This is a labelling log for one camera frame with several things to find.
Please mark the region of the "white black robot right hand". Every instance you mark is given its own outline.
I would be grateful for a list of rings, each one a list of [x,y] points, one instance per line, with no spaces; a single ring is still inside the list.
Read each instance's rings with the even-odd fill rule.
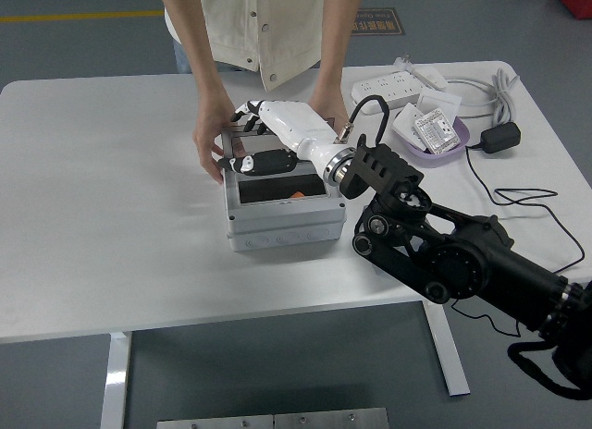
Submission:
[[[267,176],[290,172],[300,161],[314,165],[317,175],[336,186],[344,178],[355,150],[308,104],[283,101],[248,101],[241,105],[233,121],[247,116],[244,131],[257,128],[271,131],[284,144],[282,149],[253,153],[244,157],[224,157],[218,164],[246,176]]]

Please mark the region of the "person's left hand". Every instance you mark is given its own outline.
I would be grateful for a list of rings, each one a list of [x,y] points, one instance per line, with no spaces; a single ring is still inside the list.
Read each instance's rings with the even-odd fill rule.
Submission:
[[[336,133],[340,133],[349,121],[349,115],[340,92],[336,95],[313,95],[308,104]]]

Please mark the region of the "person's right hand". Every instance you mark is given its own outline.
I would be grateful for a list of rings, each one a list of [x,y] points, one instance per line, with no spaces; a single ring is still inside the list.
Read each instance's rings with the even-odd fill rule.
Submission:
[[[215,159],[223,150],[216,144],[222,128],[228,127],[234,114],[234,105],[225,92],[201,95],[197,104],[197,119],[192,138],[199,163],[203,170],[218,184],[223,182],[220,167]]]

